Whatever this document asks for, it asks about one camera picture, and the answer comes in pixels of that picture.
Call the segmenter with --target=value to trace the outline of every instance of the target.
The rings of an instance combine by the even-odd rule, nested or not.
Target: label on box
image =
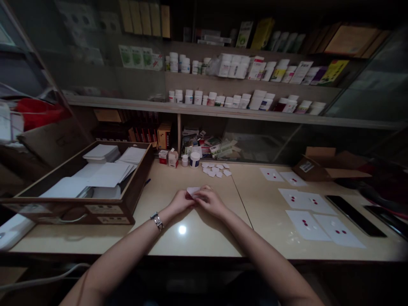
[[[3,204],[16,213],[52,213],[43,204]]]
[[[300,165],[299,168],[300,168],[301,170],[303,170],[303,172],[306,173],[306,172],[312,170],[314,166],[315,166],[315,165],[313,165],[311,162],[307,161],[307,162],[305,162],[303,165]]]
[[[97,217],[102,224],[130,224],[126,217]]]
[[[85,205],[93,214],[123,215],[123,211],[117,205]]]

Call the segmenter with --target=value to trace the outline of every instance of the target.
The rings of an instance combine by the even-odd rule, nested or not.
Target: smartphone
[[[342,197],[337,195],[326,195],[326,198],[333,203],[347,218],[350,219],[360,230],[371,237],[387,237],[374,224],[367,220],[354,207],[347,203]]]

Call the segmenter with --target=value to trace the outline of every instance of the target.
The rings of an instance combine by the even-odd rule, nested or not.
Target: cardboard box
[[[332,181],[338,178],[371,177],[357,170],[366,161],[348,151],[336,155],[336,148],[307,147],[293,172],[305,181]]]

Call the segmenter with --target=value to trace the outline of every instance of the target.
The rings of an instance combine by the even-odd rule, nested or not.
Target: wooden drawer
[[[138,167],[119,184],[120,199],[38,198],[60,179],[82,169],[88,163],[82,156],[99,144],[117,145],[121,154],[129,147],[146,149]],[[133,212],[153,160],[151,144],[96,141],[15,197],[0,199],[0,203],[39,224],[134,224]]]

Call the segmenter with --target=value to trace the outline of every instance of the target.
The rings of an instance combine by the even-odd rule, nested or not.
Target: person
[[[179,213],[198,204],[229,228],[282,305],[323,305],[286,258],[228,209],[210,186],[201,187],[195,195],[198,198],[193,200],[187,191],[177,191],[170,204],[158,213],[164,227]],[[151,219],[128,233],[84,273],[60,305],[103,305],[153,246],[159,234],[155,220]]]

